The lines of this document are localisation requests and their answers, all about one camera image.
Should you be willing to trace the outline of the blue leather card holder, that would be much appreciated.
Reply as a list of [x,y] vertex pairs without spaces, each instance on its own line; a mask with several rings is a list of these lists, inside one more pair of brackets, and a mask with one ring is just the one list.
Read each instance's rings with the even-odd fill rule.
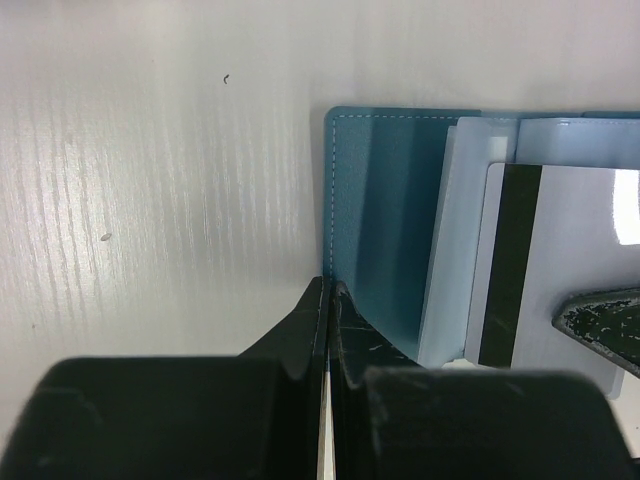
[[324,273],[423,367],[466,360],[494,163],[639,173],[639,116],[347,107],[326,116]]

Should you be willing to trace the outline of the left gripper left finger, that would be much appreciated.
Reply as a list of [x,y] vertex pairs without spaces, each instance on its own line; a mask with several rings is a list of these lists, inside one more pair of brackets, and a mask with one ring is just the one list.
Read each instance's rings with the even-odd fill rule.
[[5,479],[313,479],[329,284],[236,356],[53,365],[1,458]]

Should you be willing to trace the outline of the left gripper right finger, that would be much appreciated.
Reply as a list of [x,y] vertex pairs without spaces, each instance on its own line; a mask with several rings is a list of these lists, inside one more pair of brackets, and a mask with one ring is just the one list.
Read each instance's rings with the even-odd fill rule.
[[340,479],[635,479],[639,461],[600,390],[554,371],[427,369],[357,310],[329,311]]

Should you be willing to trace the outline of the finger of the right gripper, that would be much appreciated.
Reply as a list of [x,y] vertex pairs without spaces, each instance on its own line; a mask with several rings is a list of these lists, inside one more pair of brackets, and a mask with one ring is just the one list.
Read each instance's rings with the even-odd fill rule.
[[580,345],[639,377],[639,288],[583,292],[565,299],[552,325]]

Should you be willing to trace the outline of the silver VIP card top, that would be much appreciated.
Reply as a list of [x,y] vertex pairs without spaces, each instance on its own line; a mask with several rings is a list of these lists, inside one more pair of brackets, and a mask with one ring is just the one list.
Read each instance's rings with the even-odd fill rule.
[[466,360],[579,373],[615,398],[621,368],[560,332],[552,320],[571,297],[638,283],[638,171],[489,166]]

